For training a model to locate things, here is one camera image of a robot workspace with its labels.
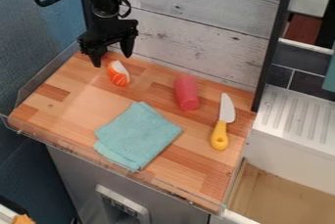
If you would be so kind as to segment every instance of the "white wooden wall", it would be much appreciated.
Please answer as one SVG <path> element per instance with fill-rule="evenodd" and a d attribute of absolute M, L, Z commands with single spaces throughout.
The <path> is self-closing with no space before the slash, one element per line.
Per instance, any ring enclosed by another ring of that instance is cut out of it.
<path fill-rule="evenodd" d="M 129 0 L 134 53 L 254 90 L 279 0 Z"/>

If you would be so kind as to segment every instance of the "red cylindrical toy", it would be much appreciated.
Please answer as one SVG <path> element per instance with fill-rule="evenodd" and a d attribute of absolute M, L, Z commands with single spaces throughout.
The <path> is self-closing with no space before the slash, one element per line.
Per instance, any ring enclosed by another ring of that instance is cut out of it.
<path fill-rule="evenodd" d="M 193 111 L 199 108 L 197 82 L 193 76 L 183 74 L 177 77 L 174 81 L 174 90 L 182 110 Z"/>

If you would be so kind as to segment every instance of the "wooden cutting board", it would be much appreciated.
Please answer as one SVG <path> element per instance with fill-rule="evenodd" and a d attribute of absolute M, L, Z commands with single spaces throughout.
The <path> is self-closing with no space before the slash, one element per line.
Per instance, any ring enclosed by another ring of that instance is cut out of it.
<path fill-rule="evenodd" d="M 121 60 L 128 69 L 131 82 L 127 87 L 117 87 L 110 81 L 106 69 L 110 60 Z M 254 95 L 198 78 L 201 107 L 182 112 L 173 94 L 173 81 L 180 74 L 115 53 L 103 59 L 101 68 L 95 68 L 88 57 L 77 53 L 14 109 L 9 121 L 67 152 L 218 211 L 254 120 L 250 112 Z M 230 145 L 220 152 L 210 146 L 209 140 L 222 92 L 231 97 L 237 118 L 228 124 Z M 183 128 L 170 146 L 135 174 L 127 173 L 93 149 L 95 129 L 121 114 L 132 101 L 148 103 Z"/>

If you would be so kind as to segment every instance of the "blue wall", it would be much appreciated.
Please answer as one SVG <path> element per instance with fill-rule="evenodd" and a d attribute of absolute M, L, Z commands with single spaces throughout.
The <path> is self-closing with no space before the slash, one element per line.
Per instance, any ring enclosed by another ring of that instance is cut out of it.
<path fill-rule="evenodd" d="M 0 0 L 0 112 L 8 113 L 18 89 L 83 30 L 80 0 L 48 8 L 33 0 Z"/>
<path fill-rule="evenodd" d="M 18 90 L 84 30 L 80 0 L 39 8 L 33 0 L 0 0 L 0 112 Z M 0 122 L 0 195 L 37 223 L 70 223 L 74 209 L 45 147 Z"/>

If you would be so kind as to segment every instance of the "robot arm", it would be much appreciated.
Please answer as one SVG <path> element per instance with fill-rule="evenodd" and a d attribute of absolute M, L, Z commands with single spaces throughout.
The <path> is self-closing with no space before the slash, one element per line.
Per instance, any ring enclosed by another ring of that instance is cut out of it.
<path fill-rule="evenodd" d="M 47 7 L 60 0 L 34 0 L 41 7 Z M 82 0 L 87 30 L 78 37 L 81 52 L 88 55 L 95 67 L 100 67 L 101 57 L 111 44 L 120 43 L 126 57 L 130 57 L 134 47 L 137 20 L 120 20 L 131 13 L 127 0 Z M 120 14 L 120 5 L 128 7 Z"/>

